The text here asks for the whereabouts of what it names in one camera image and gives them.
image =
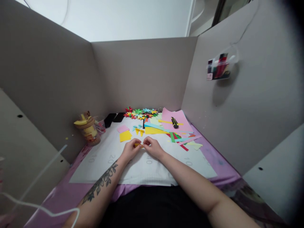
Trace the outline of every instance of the paper star pile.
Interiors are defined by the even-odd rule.
[[[130,106],[126,108],[126,113],[124,114],[125,117],[130,117],[132,119],[146,119],[158,116],[158,111],[156,109],[135,109],[131,108]]]

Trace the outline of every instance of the pink paper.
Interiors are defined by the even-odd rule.
[[[201,138],[201,137],[202,137],[201,135],[200,136],[191,137],[188,140],[185,140],[185,141],[182,141],[182,142],[178,142],[177,144],[180,146],[180,145],[183,145],[185,143],[191,142],[191,141],[193,141],[195,139],[198,139],[198,138]]]
[[[126,125],[123,125],[123,126],[117,128],[117,131],[119,133],[123,133],[123,132],[128,131],[128,130],[130,130],[130,129]]]
[[[162,111],[162,120],[171,122],[171,117],[174,117],[178,123],[184,124],[184,125],[179,125],[178,128],[175,129],[173,127],[173,124],[171,124],[171,123],[162,123],[162,125],[165,129],[168,129],[168,130],[170,130],[172,132],[176,132],[176,133],[178,133],[178,130],[193,131],[182,110],[177,111],[177,112],[170,112],[166,108],[164,108]]]

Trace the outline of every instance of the person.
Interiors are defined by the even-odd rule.
[[[167,154],[149,136],[143,147],[168,169],[179,186],[141,186],[110,204],[124,168],[141,149],[135,143],[141,141],[135,138],[126,143],[121,156],[80,201],[75,227],[259,227],[210,181]],[[64,227],[72,226],[76,214],[70,215]]]

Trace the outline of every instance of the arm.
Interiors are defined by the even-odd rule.
[[[141,141],[139,139],[132,139],[130,142],[127,142],[121,156],[80,201],[77,206],[80,209],[80,214],[75,227],[96,227],[99,225],[124,168],[141,148],[140,145],[134,148],[134,143],[141,143]],[[63,227],[71,227],[75,218],[76,212],[70,215]]]
[[[158,141],[147,137],[144,148],[169,170],[185,193],[204,211],[215,228],[259,226],[229,197],[202,175],[167,154]]]

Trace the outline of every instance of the pink paper square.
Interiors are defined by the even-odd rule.
[[[126,125],[123,125],[123,126],[117,128],[117,131],[119,133],[123,133],[123,132],[128,131],[128,130],[130,130],[130,129]]]
[[[173,124],[171,123],[162,123],[163,127],[167,130],[170,130],[172,132],[178,133],[178,131],[192,131],[192,128],[189,124],[189,122],[186,119],[186,116],[182,110],[177,112],[170,112],[166,108],[162,111],[162,120],[171,122],[171,117],[174,117],[178,123],[184,124],[179,125],[177,129],[173,127]]]

